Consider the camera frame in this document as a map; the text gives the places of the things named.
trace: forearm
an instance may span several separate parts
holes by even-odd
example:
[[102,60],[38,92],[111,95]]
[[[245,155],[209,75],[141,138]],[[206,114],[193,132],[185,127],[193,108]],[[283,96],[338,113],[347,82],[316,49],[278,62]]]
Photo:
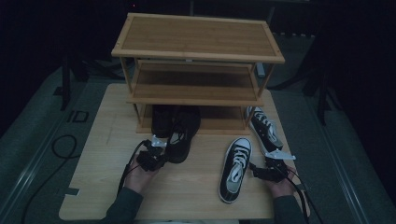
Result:
[[303,213],[293,195],[274,199],[275,224],[305,224]]
[[100,223],[132,223],[139,211],[143,196],[135,191],[123,188],[116,201],[106,212],[106,217]]

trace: shoe pair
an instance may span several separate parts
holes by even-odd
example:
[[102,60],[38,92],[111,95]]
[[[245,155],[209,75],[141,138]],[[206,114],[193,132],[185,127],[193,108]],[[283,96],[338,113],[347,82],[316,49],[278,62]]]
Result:
[[[251,109],[251,106],[247,108],[246,118]],[[283,143],[277,137],[275,123],[259,107],[255,108],[249,126],[259,138],[264,155],[266,152],[282,149]],[[219,185],[219,196],[224,203],[233,203],[238,197],[251,154],[252,147],[246,138],[234,140],[228,148]]]
[[165,155],[169,162],[181,163],[187,159],[191,140],[201,125],[201,113],[196,105],[181,105],[174,118],[173,105],[154,105],[151,131],[165,138]]

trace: floor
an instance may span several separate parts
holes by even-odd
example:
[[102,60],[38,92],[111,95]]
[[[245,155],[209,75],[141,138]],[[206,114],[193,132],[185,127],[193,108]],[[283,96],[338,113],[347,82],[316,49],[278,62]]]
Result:
[[[276,36],[286,63],[276,67],[269,86],[295,75],[312,41],[312,37]],[[115,73],[122,77],[121,70]],[[57,216],[62,190],[68,186],[78,161],[69,160],[58,171],[64,160],[53,157],[50,149],[58,136],[72,133],[78,138],[78,154],[106,85],[123,80],[109,79],[92,69],[88,83],[72,81],[72,101],[65,111],[60,111],[61,99],[52,95],[61,85],[60,76],[61,69],[48,77],[0,140],[0,198],[4,199],[0,207],[1,223],[95,223],[94,220],[66,222]],[[290,149],[301,158],[296,166],[320,216],[325,223],[396,223],[395,207],[347,116],[328,101],[331,110],[326,111],[327,125],[322,126],[316,116],[318,97],[305,97],[301,93],[304,83],[305,80],[272,93]],[[89,111],[90,115],[85,123],[70,122],[71,111]],[[73,148],[73,144],[67,144],[63,146],[65,155]],[[250,223],[273,221],[250,220]],[[312,215],[310,223],[320,222]]]

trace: black cord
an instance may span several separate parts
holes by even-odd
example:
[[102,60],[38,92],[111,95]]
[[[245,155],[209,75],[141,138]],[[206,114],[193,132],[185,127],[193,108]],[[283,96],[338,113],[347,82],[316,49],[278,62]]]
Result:
[[132,162],[132,160],[134,159],[134,156],[135,156],[137,150],[138,150],[143,144],[146,144],[146,143],[147,143],[147,141],[142,141],[141,143],[139,143],[139,145],[137,145],[137,147],[134,149],[134,153],[132,154],[131,159],[129,159],[128,164],[125,165],[124,171],[123,171],[122,176],[121,176],[121,179],[120,179],[119,189],[117,190],[117,195],[120,193],[120,191],[121,191],[121,189],[122,189],[122,187],[123,187],[123,184],[124,184],[124,182],[125,182],[126,176],[127,176],[129,173],[131,173],[132,170],[134,170],[134,169],[136,169],[137,167],[140,166],[140,165],[137,165],[137,166],[134,167],[133,169],[129,170],[129,168],[131,167],[131,162]]
[[[73,147],[72,147],[70,153],[69,153],[67,156],[62,156],[62,155],[60,155],[58,152],[56,152],[55,145],[56,145],[56,143],[57,143],[59,140],[61,140],[62,138],[65,138],[65,137],[71,138],[71,139],[73,140],[73,142],[74,142],[74,145],[73,145]],[[35,193],[30,197],[28,203],[25,205],[25,207],[24,207],[24,209],[23,209],[22,220],[21,220],[21,223],[22,223],[22,224],[25,223],[25,221],[26,221],[26,215],[27,215],[27,212],[28,212],[28,210],[29,210],[29,206],[30,206],[30,204],[32,203],[32,201],[33,201],[33,199],[35,198],[35,196],[38,194],[38,192],[40,192],[40,190],[42,190],[42,189],[44,188],[44,186],[45,186],[45,185],[46,185],[46,184],[47,184],[47,183],[48,183],[48,182],[49,182],[49,181],[61,170],[61,169],[62,169],[62,167],[64,167],[64,165],[65,165],[69,160],[80,157],[80,155],[73,156],[73,154],[74,154],[75,151],[76,151],[76,148],[77,148],[77,138],[76,138],[75,136],[71,135],[71,134],[62,135],[62,136],[56,138],[55,140],[53,140],[52,145],[51,145],[51,150],[52,150],[52,152],[54,153],[54,155],[55,155],[56,157],[58,157],[58,158],[60,158],[60,159],[64,159],[64,161],[62,162],[62,164],[61,164],[60,166],[58,166],[58,168],[57,168],[54,172],[52,172],[52,174],[41,184],[41,186],[40,186],[40,187],[35,191]]]
[[320,223],[323,223],[323,219],[321,218],[321,216],[320,216],[320,214],[319,214],[317,208],[315,207],[314,203],[312,202],[311,198],[310,198],[309,195],[308,195],[308,190],[307,190],[307,187],[306,187],[304,181],[303,181],[295,172],[293,172],[292,170],[289,170],[289,171],[291,171],[292,173],[294,173],[294,174],[297,176],[297,178],[299,178],[300,182],[303,184],[303,186],[304,186],[304,195],[305,195],[305,197],[306,197],[306,199],[307,199],[307,201],[308,201],[308,204],[310,204],[310,205],[312,206],[312,208],[314,209],[315,214],[317,214],[317,217],[318,217],[318,219],[319,219],[319,222],[320,222]]
[[290,178],[288,178],[287,175],[283,174],[283,172],[279,168],[277,168],[276,166],[274,166],[274,168],[277,169],[285,177],[285,179],[287,179],[294,186],[294,188],[296,189],[296,191],[297,191],[297,193],[298,193],[298,195],[300,196],[300,199],[301,199],[301,206],[303,208],[303,215],[304,215],[305,222],[309,223],[309,218],[308,218],[308,213],[306,211],[306,205],[305,205],[305,199],[304,199],[303,193],[297,187],[297,185],[294,184],[294,182],[292,180],[290,180]]

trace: shoe rack shelf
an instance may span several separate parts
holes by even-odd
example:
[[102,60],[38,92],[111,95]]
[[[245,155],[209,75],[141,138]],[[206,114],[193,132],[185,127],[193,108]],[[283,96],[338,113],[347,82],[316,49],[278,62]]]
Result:
[[[284,58],[265,21],[129,13],[112,51],[129,88],[138,133],[151,133],[152,105],[198,105],[198,133],[248,134],[246,106],[263,106],[262,92]],[[131,78],[125,58],[135,59]],[[268,63],[259,86],[256,63]]]

